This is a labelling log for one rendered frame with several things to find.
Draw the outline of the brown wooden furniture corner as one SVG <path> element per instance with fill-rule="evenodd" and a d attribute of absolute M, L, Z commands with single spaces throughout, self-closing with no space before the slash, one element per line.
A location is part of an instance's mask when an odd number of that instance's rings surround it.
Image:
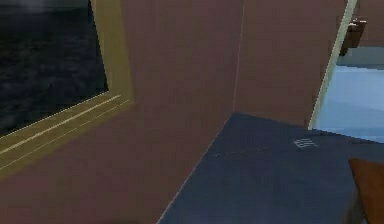
<path fill-rule="evenodd" d="M 349 160 L 367 224 L 384 224 L 384 163 Z"/>

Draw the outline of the dark window with tan frame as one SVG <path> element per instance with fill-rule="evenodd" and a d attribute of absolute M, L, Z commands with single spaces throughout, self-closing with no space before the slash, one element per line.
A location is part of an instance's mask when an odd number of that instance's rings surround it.
<path fill-rule="evenodd" d="M 0 0 L 0 181 L 133 101 L 122 0 Z"/>

